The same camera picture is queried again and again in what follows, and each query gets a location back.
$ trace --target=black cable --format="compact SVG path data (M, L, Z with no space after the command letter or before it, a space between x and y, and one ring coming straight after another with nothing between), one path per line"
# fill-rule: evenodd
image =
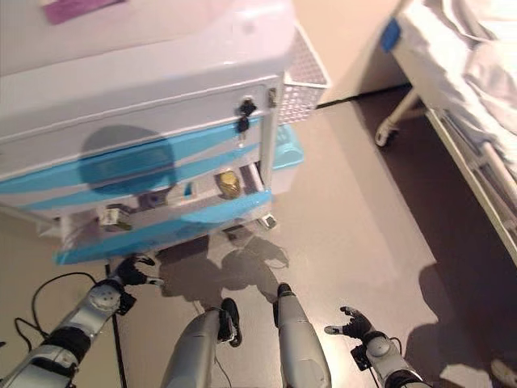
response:
M375 378L375 376L373 375L372 367L368 368L368 370L370 371L370 374L372 375L372 379L373 379L373 381L375 382L375 386L376 386L377 388L380 388L380 387L379 387L379 383L377 382L377 379L376 379L376 378Z
M34 292L34 295L32 295L32 300L31 300L31 311L32 311L32 319L34 320L34 324L35 324L35 329L44 337L44 338L47 338L48 337L48 333L46 333L45 331L43 331L43 329L41 328L41 325L40 325L40 321L38 320L38 316L37 316L37 313L36 313L36 299L38 297L38 294L40 293L40 291L48 284L52 283L53 281L57 280L57 279L61 279L62 277L67 277L67 276L73 276L73 275L81 275L81 276L87 276L93 283L94 285L97 284L97 282L95 281L95 278L90 275L89 273L87 272L69 272L69 273L65 273L63 275L59 275L59 276L56 276L56 277L53 277L52 279L50 280L47 280L45 281L40 287L38 287L38 289Z
M397 337L391 337L389 340L390 341L395 340L398 342L398 352L401 353L401 355L402 355L402 342Z
M15 329L16 329L16 332L18 333L18 335L20 337L22 337L22 340L25 341L25 344L27 344L27 352L31 352L32 351L32 344L31 344L31 341L25 336L24 333L22 333L21 329L19 328L18 326L18 322L23 322L23 323L26 323L28 324L30 327L33 327L33 328L36 328L34 327L31 323L27 322L26 320L24 319L21 319L21 318L15 318Z

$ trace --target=metal leg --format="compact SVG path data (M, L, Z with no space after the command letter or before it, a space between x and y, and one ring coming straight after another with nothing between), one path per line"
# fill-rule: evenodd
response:
M192 319L176 343L162 388L209 387L218 333L218 310Z
M416 90L413 88L406 95L406 97L404 97L404 99L402 99L402 101L397 105L393 113L386 117L385 120L379 125L379 128L377 129L377 132L375 134L375 143L379 147L384 147L388 143L390 135L392 136L396 131L398 131L397 123L399 121L420 116L425 113L425 110L422 109L410 111L410 109L417 102L418 94Z

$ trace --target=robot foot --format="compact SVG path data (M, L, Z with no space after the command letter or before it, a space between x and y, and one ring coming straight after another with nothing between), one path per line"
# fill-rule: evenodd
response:
M239 326L239 310L233 299L227 297L221 303L219 321L218 339L223 342L229 341L233 348L238 347L242 342L242 333Z

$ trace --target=robot leg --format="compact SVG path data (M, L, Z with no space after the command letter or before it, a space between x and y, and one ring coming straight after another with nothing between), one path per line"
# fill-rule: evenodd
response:
M209 387L216 345L229 341L236 348L241 344L238 320L237 305L229 298L223 301L221 309L192 319L174 347L162 388Z
M330 388L330 371L313 325L289 285L278 288L274 306L279 329L280 360L284 386Z

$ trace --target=small box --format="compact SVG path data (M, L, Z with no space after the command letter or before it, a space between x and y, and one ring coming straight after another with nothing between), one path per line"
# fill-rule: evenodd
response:
M99 224L107 232L132 229L129 213L119 207L105 208Z

